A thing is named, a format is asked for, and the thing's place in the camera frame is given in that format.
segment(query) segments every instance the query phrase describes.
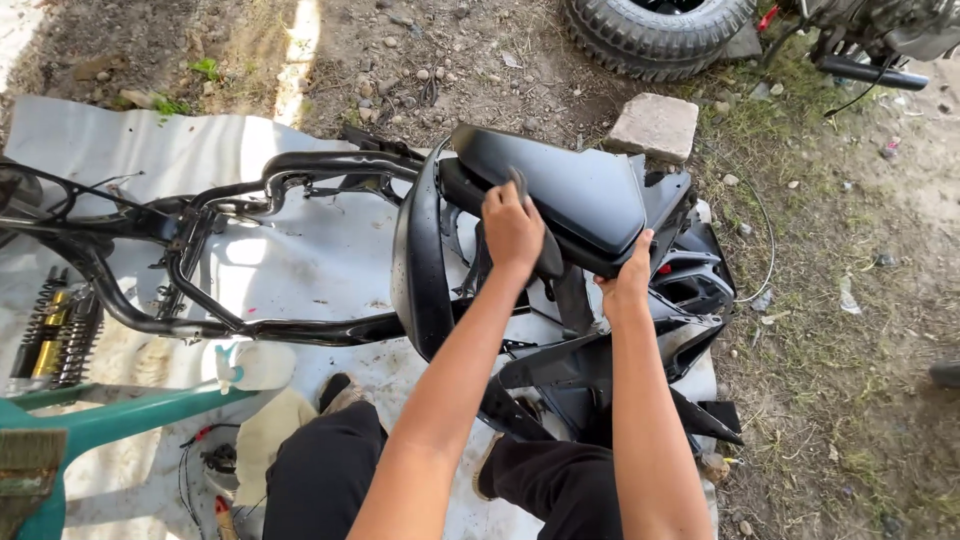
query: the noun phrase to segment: coil spring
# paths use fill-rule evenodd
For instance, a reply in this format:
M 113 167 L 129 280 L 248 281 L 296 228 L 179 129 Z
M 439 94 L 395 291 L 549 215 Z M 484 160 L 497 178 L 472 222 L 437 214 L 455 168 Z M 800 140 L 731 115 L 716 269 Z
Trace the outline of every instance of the coil spring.
M 30 314 L 30 321 L 27 323 L 27 330 L 23 334 L 23 340 L 20 342 L 22 347 L 39 347 L 47 335 L 43 328 L 43 321 L 47 318 L 47 308 L 50 306 L 50 300 L 57 289 L 66 287 L 66 269 L 57 276 L 57 267 L 50 269 L 47 280 L 43 282 L 40 293 L 34 302 L 34 310 Z
M 80 384 L 87 371 L 87 361 L 103 322 L 103 308 L 90 292 L 76 304 L 67 322 L 60 329 L 60 356 L 50 379 L 50 389 Z

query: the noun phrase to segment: green plastic chair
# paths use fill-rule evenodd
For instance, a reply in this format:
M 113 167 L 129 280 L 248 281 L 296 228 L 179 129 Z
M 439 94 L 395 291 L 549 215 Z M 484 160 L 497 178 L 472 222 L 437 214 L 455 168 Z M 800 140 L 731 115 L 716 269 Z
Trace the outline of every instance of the green plastic chair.
M 37 511 L 20 527 L 16 534 L 17 540 L 60 540 L 66 517 L 63 472 L 84 452 L 257 394 L 257 392 L 236 388 L 231 388 L 226 395 L 221 394 L 220 386 L 214 381 L 205 382 L 193 388 L 133 398 L 58 416 L 37 418 L 27 412 L 50 405 L 82 401 L 86 392 L 98 386 L 109 385 L 81 384 L 73 388 L 0 399 L 0 431 L 66 431 L 66 448 L 57 470 L 53 490 Z M 15 492 L 22 485 L 11 483 L 5 485 L 4 481 L 0 481 L 0 496 L 9 494 L 10 491 Z

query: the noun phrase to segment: white plastic bottle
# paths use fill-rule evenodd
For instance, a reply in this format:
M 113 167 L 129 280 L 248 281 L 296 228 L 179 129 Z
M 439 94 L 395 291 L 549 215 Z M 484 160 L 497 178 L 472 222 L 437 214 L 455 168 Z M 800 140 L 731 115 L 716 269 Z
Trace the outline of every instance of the white plastic bottle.
M 230 357 L 236 349 L 236 360 L 230 366 Z M 243 341 L 224 349 L 214 348 L 217 356 L 217 380 L 220 393 L 231 386 L 241 390 L 274 390 L 290 382 L 297 367 L 297 355 L 282 343 L 270 341 Z

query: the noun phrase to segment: person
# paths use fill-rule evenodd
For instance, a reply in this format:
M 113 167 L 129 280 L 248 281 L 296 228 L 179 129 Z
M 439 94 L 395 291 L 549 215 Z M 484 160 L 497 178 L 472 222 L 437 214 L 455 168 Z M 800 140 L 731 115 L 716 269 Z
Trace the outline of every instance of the person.
M 450 487 L 544 225 L 516 186 L 492 188 L 483 221 L 493 261 L 482 290 L 427 366 L 390 432 L 344 374 L 322 416 L 282 444 L 267 472 L 265 540 L 440 539 Z M 544 521 L 539 539 L 712 540 L 696 465 L 660 363 L 647 306 L 652 231 L 615 280 L 597 279 L 613 347 L 612 452 L 498 433 L 474 474 L 484 499 Z

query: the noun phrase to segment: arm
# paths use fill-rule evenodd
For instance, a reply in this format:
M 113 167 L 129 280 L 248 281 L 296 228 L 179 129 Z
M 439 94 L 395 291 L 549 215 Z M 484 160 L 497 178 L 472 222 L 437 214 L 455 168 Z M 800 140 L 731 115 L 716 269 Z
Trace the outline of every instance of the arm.
M 440 538 L 450 484 L 516 298 L 543 244 L 543 221 L 513 183 L 483 205 L 493 270 L 403 406 L 348 538 Z
M 670 397 L 647 305 L 644 231 L 616 280 L 596 281 L 613 339 L 613 473 L 628 539 L 712 540 L 700 476 Z

